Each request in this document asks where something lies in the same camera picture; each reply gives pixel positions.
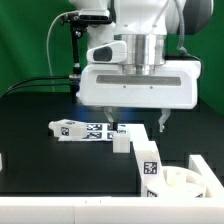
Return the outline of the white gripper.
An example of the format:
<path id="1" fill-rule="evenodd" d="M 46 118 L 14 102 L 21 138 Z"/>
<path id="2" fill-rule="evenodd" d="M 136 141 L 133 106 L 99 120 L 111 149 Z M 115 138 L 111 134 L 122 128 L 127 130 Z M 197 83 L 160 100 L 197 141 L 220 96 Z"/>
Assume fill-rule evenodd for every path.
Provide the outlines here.
<path id="1" fill-rule="evenodd" d="M 170 109 L 191 109 L 198 99 L 197 79 L 202 63 L 186 56 L 151 62 L 154 51 L 114 41 L 87 51 L 81 74 L 81 102 L 104 107 L 110 129 L 117 131 L 111 107 L 160 108 L 163 132 Z"/>

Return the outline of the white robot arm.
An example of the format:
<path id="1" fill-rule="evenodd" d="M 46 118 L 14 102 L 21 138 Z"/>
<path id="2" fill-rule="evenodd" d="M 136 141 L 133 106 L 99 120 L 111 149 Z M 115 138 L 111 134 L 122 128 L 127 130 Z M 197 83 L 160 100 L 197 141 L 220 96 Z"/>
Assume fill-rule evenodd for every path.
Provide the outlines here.
<path id="1" fill-rule="evenodd" d="M 158 108 L 160 125 L 172 109 L 195 107 L 203 64 L 187 52 L 184 37 L 208 24 L 214 0 L 69 1 L 89 34 L 83 104 Z"/>

